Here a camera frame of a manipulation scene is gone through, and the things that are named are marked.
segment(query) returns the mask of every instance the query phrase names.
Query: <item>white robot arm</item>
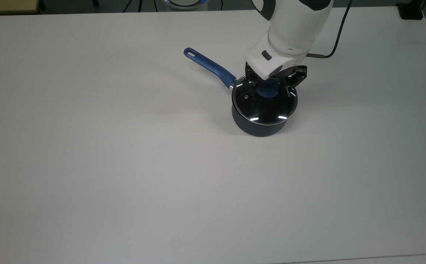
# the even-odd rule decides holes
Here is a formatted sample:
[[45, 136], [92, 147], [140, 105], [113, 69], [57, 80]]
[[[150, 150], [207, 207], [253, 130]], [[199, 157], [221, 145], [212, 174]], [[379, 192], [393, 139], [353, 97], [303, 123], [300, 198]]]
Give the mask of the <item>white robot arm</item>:
[[290, 72], [306, 57], [324, 26], [334, 0], [252, 0], [270, 20], [270, 29], [246, 54], [246, 62], [266, 80]]

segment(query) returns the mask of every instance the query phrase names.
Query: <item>black cable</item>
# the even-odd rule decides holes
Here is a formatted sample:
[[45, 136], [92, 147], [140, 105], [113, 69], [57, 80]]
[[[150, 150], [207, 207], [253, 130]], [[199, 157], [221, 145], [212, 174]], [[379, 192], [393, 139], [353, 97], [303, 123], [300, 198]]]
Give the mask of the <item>black cable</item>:
[[343, 29], [343, 24], [345, 23], [345, 19], [347, 18], [348, 15], [348, 11], [350, 10], [350, 7], [352, 6], [352, 2], [353, 0], [350, 0], [348, 2], [348, 6], [347, 6], [347, 10], [345, 10], [345, 15], [343, 15], [343, 19], [342, 19], [342, 23], [340, 24], [340, 29], [338, 30], [338, 35], [337, 35], [337, 40], [335, 41], [335, 45], [334, 45], [334, 49], [332, 50], [332, 52], [325, 56], [325, 55], [321, 55], [321, 54], [312, 54], [312, 53], [308, 53], [306, 55], [306, 57], [310, 57], [310, 58], [320, 58], [320, 59], [327, 59], [332, 57], [332, 55], [334, 55], [335, 50], [337, 50], [337, 45], [338, 45], [338, 41], [340, 40], [340, 35], [342, 33], [342, 29]]
[[125, 9], [123, 10], [122, 13], [124, 13], [126, 11], [126, 9], [128, 8], [128, 6], [131, 4], [131, 0], [128, 1], [128, 4], [126, 5]]

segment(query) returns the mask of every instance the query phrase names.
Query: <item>floor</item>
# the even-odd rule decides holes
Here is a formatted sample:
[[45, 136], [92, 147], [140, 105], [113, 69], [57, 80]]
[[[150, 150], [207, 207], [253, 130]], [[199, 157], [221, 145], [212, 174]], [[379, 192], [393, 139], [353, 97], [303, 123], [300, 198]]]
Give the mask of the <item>floor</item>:
[[[44, 0], [46, 10], [40, 10], [41, 14], [80, 14], [80, 13], [118, 13], [122, 12], [130, 0], [99, 0], [100, 5], [95, 7], [91, 0]], [[131, 0], [126, 12], [137, 12], [140, 0]], [[159, 12], [165, 11], [163, 0], [142, 1], [141, 12], [155, 12], [154, 1]], [[409, 0], [356, 0], [354, 7], [366, 6], [394, 6], [396, 3], [407, 3]], [[345, 7], [348, 0], [335, 0], [334, 7]], [[220, 10], [221, 0], [210, 0], [209, 10]], [[251, 0], [223, 0], [223, 10], [251, 10]]]

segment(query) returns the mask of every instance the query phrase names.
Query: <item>saucepan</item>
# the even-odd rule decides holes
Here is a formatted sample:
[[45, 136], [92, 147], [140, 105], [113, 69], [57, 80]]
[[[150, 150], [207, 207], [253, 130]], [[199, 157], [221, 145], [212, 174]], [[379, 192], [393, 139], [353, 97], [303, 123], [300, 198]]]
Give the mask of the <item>saucepan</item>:
[[232, 90], [233, 119], [247, 134], [255, 137], [273, 135], [283, 128], [296, 110], [298, 97], [295, 85], [290, 85], [290, 80], [284, 77], [255, 80], [244, 74], [237, 79], [224, 67], [192, 48], [186, 48], [184, 55], [214, 73]]

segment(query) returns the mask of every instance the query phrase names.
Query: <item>blue handle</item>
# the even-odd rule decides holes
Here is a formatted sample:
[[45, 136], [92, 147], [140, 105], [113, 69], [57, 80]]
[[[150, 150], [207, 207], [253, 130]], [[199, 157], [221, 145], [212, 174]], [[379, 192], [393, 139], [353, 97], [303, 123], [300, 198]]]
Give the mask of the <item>blue handle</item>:
[[223, 81], [224, 85], [226, 85], [227, 88], [231, 89], [237, 81], [236, 77], [232, 73], [228, 72], [228, 70], [221, 67], [216, 62], [213, 62], [212, 60], [208, 59], [207, 57], [203, 56], [201, 53], [197, 52], [192, 48], [186, 48], [184, 50], [184, 55], [187, 56], [189, 59], [193, 60], [194, 62], [198, 63], [199, 65], [202, 65], [210, 72], [216, 74], [216, 76], [218, 76], [221, 81]]

